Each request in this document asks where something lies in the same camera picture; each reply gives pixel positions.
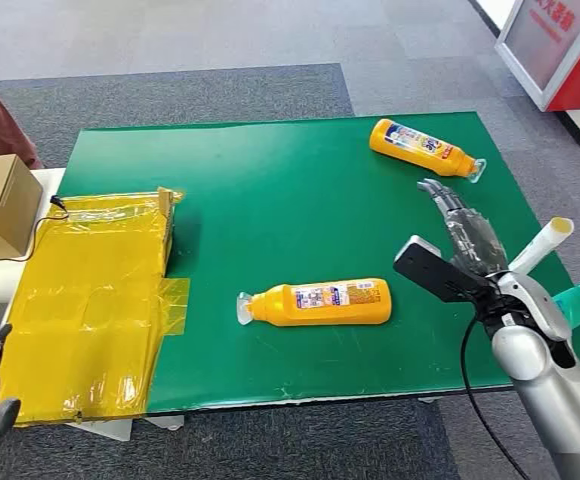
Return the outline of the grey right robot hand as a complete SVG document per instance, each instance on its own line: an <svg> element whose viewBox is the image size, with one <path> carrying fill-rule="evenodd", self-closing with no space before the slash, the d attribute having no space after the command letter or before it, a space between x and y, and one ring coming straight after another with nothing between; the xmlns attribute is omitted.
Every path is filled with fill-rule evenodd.
<svg viewBox="0 0 580 480"><path fill-rule="evenodd" d="M427 193L441 212L453 244L456 266L480 277L508 269L504 248L488 219L439 181L425 178L417 187Z"/></svg>

